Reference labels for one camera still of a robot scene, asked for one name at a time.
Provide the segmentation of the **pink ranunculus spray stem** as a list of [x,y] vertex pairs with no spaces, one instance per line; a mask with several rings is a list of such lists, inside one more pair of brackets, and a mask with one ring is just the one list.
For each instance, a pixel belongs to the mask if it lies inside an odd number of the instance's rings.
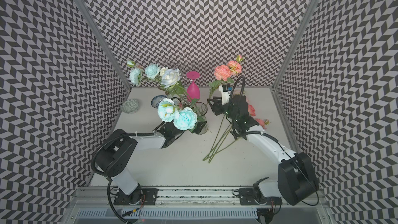
[[226,84],[233,84],[233,78],[237,77],[243,72],[243,66],[245,58],[242,55],[238,55],[234,61],[229,61],[227,64],[220,65],[214,69],[215,80],[209,83],[209,97],[212,98],[216,90],[220,86]]

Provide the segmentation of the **teal and white flower spray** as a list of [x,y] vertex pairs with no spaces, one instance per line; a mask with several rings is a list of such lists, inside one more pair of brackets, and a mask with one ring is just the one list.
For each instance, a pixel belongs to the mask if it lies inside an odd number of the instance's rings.
[[161,67],[157,64],[142,67],[131,60],[128,60],[126,64],[130,68],[128,79],[134,86],[140,86],[143,80],[160,83],[165,71],[169,69],[168,67]]

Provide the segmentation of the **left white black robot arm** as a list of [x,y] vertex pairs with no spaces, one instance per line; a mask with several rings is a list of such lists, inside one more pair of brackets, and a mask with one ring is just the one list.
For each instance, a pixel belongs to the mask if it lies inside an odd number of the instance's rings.
[[188,186],[184,174],[192,175],[194,158],[206,143],[200,122],[193,132],[162,122],[151,132],[115,130],[94,152],[91,167],[111,186],[115,205],[151,204],[150,186]]

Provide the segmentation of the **clear glass vase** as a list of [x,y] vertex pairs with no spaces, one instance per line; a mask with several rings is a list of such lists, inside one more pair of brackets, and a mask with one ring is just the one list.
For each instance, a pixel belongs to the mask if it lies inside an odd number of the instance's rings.
[[208,112],[208,106],[203,102],[196,102],[194,110],[198,116],[198,121],[194,129],[194,133],[198,135],[205,134],[208,131],[208,123],[206,114]]

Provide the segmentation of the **peach pink peony stem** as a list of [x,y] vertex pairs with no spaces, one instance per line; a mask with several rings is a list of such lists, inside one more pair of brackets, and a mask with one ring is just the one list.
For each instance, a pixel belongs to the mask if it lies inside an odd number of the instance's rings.
[[212,148],[210,149],[210,152],[204,157],[203,161],[207,160],[208,163],[211,163],[217,154],[226,150],[227,148],[232,146],[236,141],[238,141],[240,139],[240,137],[234,138],[233,142],[231,142],[230,144],[228,144],[225,147],[223,146],[223,143],[226,141],[229,134],[233,136],[234,134],[242,133],[242,131],[238,131],[237,128],[238,128],[237,124],[230,123],[220,138],[218,138],[219,132],[220,132],[220,131],[218,131],[218,134],[216,135],[216,140],[214,141]]

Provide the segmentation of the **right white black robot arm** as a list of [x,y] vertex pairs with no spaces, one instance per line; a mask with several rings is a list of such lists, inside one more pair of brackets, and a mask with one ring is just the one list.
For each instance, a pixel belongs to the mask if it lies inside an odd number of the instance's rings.
[[279,198],[290,205],[297,205],[312,194],[317,194],[319,182],[309,155],[287,148],[266,133],[250,115],[244,89],[235,95],[235,88],[236,85],[230,84],[222,86],[221,96],[208,98],[207,102],[216,116],[226,117],[230,123],[229,133],[234,140],[244,139],[254,144],[277,168],[276,179],[265,177],[253,184],[254,200],[265,205]]

